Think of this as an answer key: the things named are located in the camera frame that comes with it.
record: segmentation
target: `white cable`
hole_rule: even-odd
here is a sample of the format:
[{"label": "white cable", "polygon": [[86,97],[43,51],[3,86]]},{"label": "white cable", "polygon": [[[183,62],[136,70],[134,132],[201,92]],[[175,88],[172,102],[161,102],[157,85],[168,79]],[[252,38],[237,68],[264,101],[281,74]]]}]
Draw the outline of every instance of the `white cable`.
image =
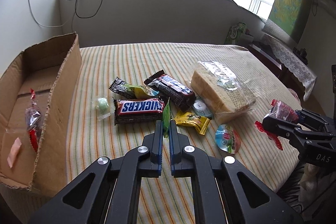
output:
[{"label": "white cable", "polygon": [[37,22],[36,18],[34,17],[34,14],[33,14],[33,11],[32,11],[32,7],[30,5],[30,0],[28,0],[28,6],[29,6],[29,11],[30,11],[30,14],[31,14],[31,17],[34,19],[34,21],[36,22],[36,24],[38,24],[39,26],[41,27],[46,27],[46,28],[58,28],[58,27],[62,27],[64,26],[71,18],[73,19],[74,16],[75,16],[75,9],[73,9],[73,15],[71,17],[69,17],[67,19],[66,22],[64,22],[62,25],[59,25],[59,26],[45,26],[45,25],[42,25],[40,23]]}]

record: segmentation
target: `black and yellow candy wrapper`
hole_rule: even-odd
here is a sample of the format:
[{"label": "black and yellow candy wrapper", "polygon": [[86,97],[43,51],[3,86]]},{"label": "black and yellow candy wrapper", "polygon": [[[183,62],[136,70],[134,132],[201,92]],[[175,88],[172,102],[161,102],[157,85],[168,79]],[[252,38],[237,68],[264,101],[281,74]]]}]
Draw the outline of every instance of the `black and yellow candy wrapper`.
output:
[{"label": "black and yellow candy wrapper", "polygon": [[162,120],[163,120],[163,137],[168,138],[168,132],[169,132],[169,126],[170,126],[169,99],[168,99],[167,105],[163,109]]},{"label": "black and yellow candy wrapper", "polygon": [[199,134],[205,135],[210,119],[191,112],[179,111],[175,116],[175,122],[180,126],[194,127]]}]

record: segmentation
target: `yellow candy wrapper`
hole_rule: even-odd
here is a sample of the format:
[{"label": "yellow candy wrapper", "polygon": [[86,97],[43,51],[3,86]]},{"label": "yellow candy wrapper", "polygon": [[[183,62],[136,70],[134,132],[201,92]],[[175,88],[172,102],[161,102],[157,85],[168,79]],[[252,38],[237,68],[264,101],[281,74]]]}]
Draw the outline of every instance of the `yellow candy wrapper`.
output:
[{"label": "yellow candy wrapper", "polygon": [[175,122],[180,126],[194,127],[199,134],[205,135],[210,119],[191,112],[179,111],[175,116]]}]

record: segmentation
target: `red candy wrapper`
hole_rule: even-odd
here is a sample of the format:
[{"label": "red candy wrapper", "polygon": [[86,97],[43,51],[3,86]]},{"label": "red candy wrapper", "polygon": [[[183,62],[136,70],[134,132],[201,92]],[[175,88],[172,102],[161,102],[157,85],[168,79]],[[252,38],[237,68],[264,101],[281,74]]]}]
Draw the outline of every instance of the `red candy wrapper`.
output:
[{"label": "red candy wrapper", "polygon": [[[299,121],[299,117],[296,114],[296,112],[290,106],[286,105],[284,102],[273,99],[271,106],[272,108],[269,111],[269,114],[267,114],[266,116],[272,116],[293,123],[297,123]],[[259,121],[256,121],[254,124],[260,132],[264,132],[267,134],[268,138],[275,143],[278,149],[283,150],[281,142],[277,135],[269,131],[266,131],[263,128],[263,124]]]},{"label": "red candy wrapper", "polygon": [[30,92],[31,106],[26,109],[25,118],[31,146],[37,153],[42,132],[42,115],[40,109],[37,107],[37,103],[34,101],[35,91],[33,89],[30,89]]}]

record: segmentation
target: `snickers bar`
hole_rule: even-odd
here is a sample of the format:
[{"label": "snickers bar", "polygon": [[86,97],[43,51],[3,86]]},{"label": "snickers bar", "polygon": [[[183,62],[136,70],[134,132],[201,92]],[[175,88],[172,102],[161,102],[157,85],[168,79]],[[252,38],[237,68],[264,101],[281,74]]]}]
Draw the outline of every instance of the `snickers bar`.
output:
[{"label": "snickers bar", "polygon": [[163,70],[153,74],[144,83],[167,95],[182,111],[187,111],[196,100],[191,89],[165,74]]},{"label": "snickers bar", "polygon": [[114,104],[114,124],[161,120],[165,107],[161,98],[114,100]]}]

